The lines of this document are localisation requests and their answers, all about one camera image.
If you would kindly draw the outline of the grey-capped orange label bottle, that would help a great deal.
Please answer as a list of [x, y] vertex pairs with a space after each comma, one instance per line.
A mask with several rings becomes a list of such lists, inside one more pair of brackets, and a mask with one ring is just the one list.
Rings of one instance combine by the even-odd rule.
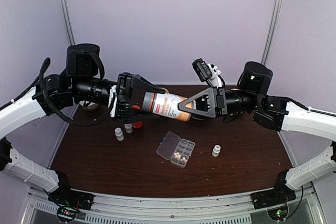
[[178, 104], [186, 99], [186, 97], [171, 93], [146, 92], [142, 110], [166, 118], [187, 122], [191, 118], [191, 114], [178, 109]]

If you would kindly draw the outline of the clear plastic pill organizer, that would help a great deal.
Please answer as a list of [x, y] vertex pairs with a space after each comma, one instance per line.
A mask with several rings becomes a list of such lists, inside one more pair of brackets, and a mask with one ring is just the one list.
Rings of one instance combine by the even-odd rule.
[[[181, 138], [175, 133], [168, 131], [156, 149], [156, 153], [166, 161], [170, 161], [171, 164], [184, 168], [189, 158], [192, 156], [194, 148], [194, 142]], [[185, 155], [187, 157], [187, 161], [183, 162], [182, 160], [175, 159], [173, 157], [175, 152]]]

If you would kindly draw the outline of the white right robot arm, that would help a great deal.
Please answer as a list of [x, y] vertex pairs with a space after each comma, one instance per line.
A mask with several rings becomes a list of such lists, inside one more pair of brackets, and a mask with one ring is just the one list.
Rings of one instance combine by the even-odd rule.
[[111, 116], [125, 123], [163, 116], [186, 122], [251, 113], [260, 126], [273, 131], [293, 131], [335, 141], [335, 114], [305, 106], [292, 98], [268, 95], [273, 72], [261, 63], [249, 61], [237, 88], [226, 90], [218, 66], [196, 59], [193, 64], [208, 88], [188, 98], [167, 93], [137, 74], [121, 73], [110, 90]]

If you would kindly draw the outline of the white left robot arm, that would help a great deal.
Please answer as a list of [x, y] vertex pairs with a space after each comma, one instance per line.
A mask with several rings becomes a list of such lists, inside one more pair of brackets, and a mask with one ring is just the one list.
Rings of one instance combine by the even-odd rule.
[[[52, 114], [77, 127], [96, 126], [107, 118], [125, 123], [143, 121], [152, 115], [132, 107], [133, 89], [165, 93], [163, 88], [138, 74], [121, 73], [116, 82], [105, 79], [99, 52], [100, 47], [95, 44], [69, 46], [63, 72], [47, 77], [44, 74], [51, 60], [46, 58], [33, 83], [1, 107], [1, 170], [41, 187], [64, 205], [71, 205], [76, 199], [67, 176], [23, 157], [12, 147], [7, 135], [29, 122]], [[62, 109], [81, 101], [103, 105], [108, 110], [88, 122], [80, 122], [62, 113]]]

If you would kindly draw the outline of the white pills in organizer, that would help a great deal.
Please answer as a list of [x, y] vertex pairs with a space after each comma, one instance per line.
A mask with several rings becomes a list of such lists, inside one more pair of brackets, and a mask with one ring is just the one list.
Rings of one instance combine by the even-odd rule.
[[173, 154], [173, 157], [177, 160], [182, 160], [183, 162], [186, 162], [187, 161], [187, 157], [179, 152], [175, 152]]

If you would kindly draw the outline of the orange pill bottle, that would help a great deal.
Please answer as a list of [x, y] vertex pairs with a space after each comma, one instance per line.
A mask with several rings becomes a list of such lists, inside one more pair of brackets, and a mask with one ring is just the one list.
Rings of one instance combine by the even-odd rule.
[[[140, 106], [138, 106], [138, 105], [133, 105], [132, 108], [136, 109], [136, 110], [141, 109]], [[143, 122], [142, 121], [133, 122], [132, 126], [133, 126], [134, 129], [140, 129], [143, 126]]]

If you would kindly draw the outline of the small white pill bottle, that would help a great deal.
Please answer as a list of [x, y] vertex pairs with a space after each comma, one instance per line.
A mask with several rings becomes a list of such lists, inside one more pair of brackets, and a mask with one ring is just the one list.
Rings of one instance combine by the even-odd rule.
[[124, 128], [125, 128], [125, 131], [128, 133], [128, 134], [131, 134], [133, 132], [133, 125], [131, 123], [129, 124], [125, 124], [124, 125]]

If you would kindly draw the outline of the white ceramic bowl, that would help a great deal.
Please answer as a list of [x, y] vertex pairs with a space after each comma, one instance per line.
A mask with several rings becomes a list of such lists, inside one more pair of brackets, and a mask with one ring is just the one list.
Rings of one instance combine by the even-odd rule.
[[99, 104], [96, 104], [96, 103], [84, 104], [83, 106], [83, 108], [87, 111], [96, 110], [98, 107], [99, 107]]

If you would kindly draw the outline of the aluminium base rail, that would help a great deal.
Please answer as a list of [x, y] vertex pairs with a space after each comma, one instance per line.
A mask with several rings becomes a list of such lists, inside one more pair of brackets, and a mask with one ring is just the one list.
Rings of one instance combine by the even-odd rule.
[[[131, 197], [102, 194], [74, 189], [93, 194], [90, 210], [80, 210], [70, 223], [327, 223], [312, 183], [296, 191], [297, 199], [287, 203], [289, 218], [273, 220], [269, 213], [277, 207], [256, 209], [252, 193], [204, 197]], [[40, 189], [30, 186], [18, 223], [61, 223], [56, 217], [57, 206], [48, 200]], [[37, 214], [44, 213], [44, 221]]]

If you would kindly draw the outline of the aluminium frame post right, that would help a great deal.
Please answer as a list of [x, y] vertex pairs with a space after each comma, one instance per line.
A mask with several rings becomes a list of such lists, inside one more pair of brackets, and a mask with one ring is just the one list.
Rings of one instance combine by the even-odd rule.
[[262, 53], [262, 57], [260, 61], [260, 63], [265, 67], [267, 66], [267, 63], [270, 58], [270, 53], [271, 53], [272, 45], [273, 45], [275, 34], [276, 34], [277, 24], [280, 19], [282, 3], [283, 3], [283, 0], [274, 0], [273, 2], [268, 32], [267, 32], [266, 41], [265, 41], [265, 45], [264, 45], [264, 49], [263, 49], [263, 53]]

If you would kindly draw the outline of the aluminium frame post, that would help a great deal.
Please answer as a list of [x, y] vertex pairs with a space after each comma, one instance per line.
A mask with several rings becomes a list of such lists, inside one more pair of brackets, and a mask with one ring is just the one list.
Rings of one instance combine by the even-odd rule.
[[262, 57], [260, 61], [260, 63], [265, 67], [267, 66], [267, 63], [270, 58], [270, 53], [271, 53], [272, 45], [273, 45], [275, 34], [276, 34], [277, 24], [280, 19], [282, 3], [283, 3], [283, 0], [274, 0], [273, 2], [268, 32], [267, 32], [266, 41], [265, 41], [265, 45], [264, 45], [264, 49], [263, 49], [263, 53], [262, 53]]
[[78, 72], [80, 67], [80, 63], [78, 63], [78, 61], [83, 53], [81, 52], [81, 46], [77, 45], [75, 42], [67, 0], [60, 0], [60, 6], [65, 24], [66, 36], [69, 43], [66, 51], [66, 66], [61, 75], [64, 77], [67, 86], [69, 88], [73, 88], [76, 81], [83, 78], [83, 75]]

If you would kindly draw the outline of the aluminium frame post left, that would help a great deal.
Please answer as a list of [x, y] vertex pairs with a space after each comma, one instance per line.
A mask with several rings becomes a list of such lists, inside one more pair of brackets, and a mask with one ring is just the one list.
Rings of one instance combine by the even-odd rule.
[[80, 63], [78, 63], [78, 61], [83, 53], [81, 52], [81, 46], [77, 45], [75, 42], [67, 0], [60, 0], [60, 6], [65, 24], [66, 36], [69, 43], [66, 51], [66, 66], [61, 75], [64, 77], [67, 86], [69, 88], [73, 88], [76, 81], [83, 78], [83, 75], [78, 72], [80, 67]]

